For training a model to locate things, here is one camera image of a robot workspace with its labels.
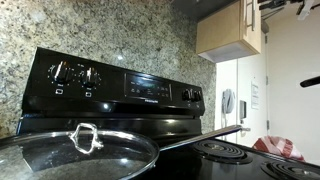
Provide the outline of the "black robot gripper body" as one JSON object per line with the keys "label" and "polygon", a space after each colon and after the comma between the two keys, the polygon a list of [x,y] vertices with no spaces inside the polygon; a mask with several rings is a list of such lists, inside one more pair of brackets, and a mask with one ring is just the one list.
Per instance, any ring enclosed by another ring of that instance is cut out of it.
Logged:
{"label": "black robot gripper body", "polygon": [[282,7],[287,3],[299,3],[302,0],[258,0],[260,10]]}

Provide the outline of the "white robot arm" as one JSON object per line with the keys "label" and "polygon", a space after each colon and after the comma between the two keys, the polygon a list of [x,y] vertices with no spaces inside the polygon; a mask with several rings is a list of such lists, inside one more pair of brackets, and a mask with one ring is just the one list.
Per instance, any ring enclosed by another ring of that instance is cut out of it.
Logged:
{"label": "white robot arm", "polygon": [[282,11],[287,4],[299,3],[296,15],[299,21],[303,21],[310,14],[311,10],[320,6],[320,3],[315,4],[315,0],[257,0],[257,2],[261,11],[270,9],[270,12],[262,15],[263,20]]}

